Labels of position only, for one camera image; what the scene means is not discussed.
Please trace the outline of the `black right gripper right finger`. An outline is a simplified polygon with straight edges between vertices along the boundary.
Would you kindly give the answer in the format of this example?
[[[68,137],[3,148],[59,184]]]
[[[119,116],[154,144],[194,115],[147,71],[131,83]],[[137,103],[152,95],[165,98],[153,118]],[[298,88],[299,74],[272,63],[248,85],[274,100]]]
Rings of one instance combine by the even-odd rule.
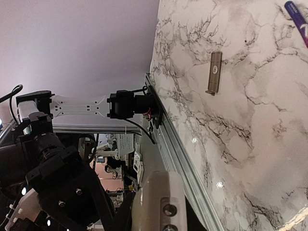
[[[200,222],[194,209],[192,208],[187,197],[185,198],[186,203],[186,216],[187,216],[187,230],[188,231],[207,231],[204,225]]]

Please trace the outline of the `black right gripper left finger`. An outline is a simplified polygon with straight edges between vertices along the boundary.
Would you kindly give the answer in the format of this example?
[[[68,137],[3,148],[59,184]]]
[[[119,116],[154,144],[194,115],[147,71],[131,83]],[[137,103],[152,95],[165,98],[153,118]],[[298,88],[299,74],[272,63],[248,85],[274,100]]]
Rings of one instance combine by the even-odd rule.
[[[117,210],[113,220],[114,231],[130,231],[132,226],[132,205],[135,197],[134,192],[129,192],[120,208]]]

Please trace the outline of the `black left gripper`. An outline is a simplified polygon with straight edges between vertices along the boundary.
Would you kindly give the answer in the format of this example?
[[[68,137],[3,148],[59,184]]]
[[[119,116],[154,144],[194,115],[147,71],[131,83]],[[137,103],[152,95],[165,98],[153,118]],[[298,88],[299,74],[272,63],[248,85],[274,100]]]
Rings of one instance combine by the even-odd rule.
[[[101,221],[111,230],[115,209],[95,171],[69,147],[41,162],[26,175],[43,211],[71,231],[85,231]]]

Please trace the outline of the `white remote control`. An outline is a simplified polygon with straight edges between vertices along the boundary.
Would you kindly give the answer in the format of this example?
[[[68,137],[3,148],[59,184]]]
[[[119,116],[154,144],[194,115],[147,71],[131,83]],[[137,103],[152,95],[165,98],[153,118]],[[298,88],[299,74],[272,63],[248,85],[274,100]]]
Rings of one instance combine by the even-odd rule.
[[[152,172],[136,193],[131,216],[133,231],[186,231],[186,201],[180,174]]]

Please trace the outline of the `grey battery cover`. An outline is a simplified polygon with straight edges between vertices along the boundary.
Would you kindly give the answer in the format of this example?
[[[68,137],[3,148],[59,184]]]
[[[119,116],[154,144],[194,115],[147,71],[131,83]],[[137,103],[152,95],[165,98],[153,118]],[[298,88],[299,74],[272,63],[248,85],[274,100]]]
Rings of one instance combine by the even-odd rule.
[[[218,93],[219,90],[221,64],[222,52],[216,51],[211,53],[208,87],[205,92],[213,96]]]

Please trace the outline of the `black battery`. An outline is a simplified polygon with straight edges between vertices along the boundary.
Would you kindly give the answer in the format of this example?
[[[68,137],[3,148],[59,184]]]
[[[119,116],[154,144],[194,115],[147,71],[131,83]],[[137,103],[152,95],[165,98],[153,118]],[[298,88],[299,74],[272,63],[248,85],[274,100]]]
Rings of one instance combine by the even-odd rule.
[[[289,0],[284,4],[289,16],[293,20],[296,28],[298,29],[305,46],[308,46],[308,23],[303,17],[299,9],[296,7],[293,1]]]

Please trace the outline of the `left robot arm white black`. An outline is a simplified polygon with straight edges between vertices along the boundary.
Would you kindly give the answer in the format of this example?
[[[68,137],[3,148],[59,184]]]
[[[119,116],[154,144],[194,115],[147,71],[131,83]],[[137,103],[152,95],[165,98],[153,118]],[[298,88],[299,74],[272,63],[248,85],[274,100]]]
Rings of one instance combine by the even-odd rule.
[[[101,221],[106,231],[128,231],[132,226],[130,193],[118,211],[101,185],[90,159],[75,146],[65,146],[53,132],[58,115],[91,113],[130,121],[135,114],[159,111],[155,97],[119,90],[108,99],[76,103],[56,99],[50,91],[37,91],[16,99],[21,123],[12,132],[12,143],[0,150],[0,187],[27,185],[36,193],[38,210],[27,195],[18,194],[1,223],[7,231],[41,231],[51,217],[71,231],[84,231]]]

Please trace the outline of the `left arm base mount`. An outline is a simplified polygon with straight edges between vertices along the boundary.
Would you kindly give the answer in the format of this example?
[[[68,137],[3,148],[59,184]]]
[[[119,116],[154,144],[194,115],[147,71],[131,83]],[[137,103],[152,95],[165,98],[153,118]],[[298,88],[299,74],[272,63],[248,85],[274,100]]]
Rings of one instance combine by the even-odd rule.
[[[155,129],[159,129],[162,125],[164,108],[163,105],[154,89],[151,85],[146,85],[146,96],[151,99],[151,106],[149,111],[145,113],[147,120],[152,123]]]

